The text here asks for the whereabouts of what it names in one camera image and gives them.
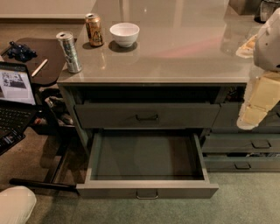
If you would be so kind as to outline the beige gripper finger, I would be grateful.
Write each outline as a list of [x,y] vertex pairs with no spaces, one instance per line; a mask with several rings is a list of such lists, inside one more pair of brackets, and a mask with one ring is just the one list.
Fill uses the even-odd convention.
[[270,111],[280,102],[280,73],[264,72],[260,77],[251,78],[246,86],[242,106],[258,107]]

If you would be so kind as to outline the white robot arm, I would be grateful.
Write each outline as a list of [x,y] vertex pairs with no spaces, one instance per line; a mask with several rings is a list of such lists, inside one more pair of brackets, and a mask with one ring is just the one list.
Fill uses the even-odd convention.
[[253,62],[243,96],[238,128],[252,130],[280,102],[280,9],[255,36]]

